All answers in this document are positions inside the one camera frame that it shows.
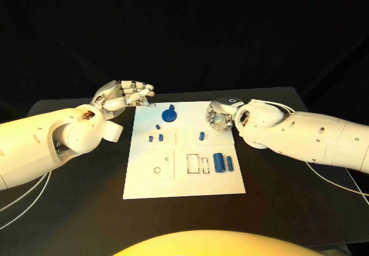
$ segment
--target black background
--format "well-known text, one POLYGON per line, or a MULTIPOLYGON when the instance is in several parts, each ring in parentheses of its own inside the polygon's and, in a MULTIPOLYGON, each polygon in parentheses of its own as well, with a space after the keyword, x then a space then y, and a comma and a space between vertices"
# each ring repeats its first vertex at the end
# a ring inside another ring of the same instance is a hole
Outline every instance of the black background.
POLYGON ((0 122, 134 79, 157 93, 291 86, 369 124, 367 1, 0 1, 0 21, 0 122))

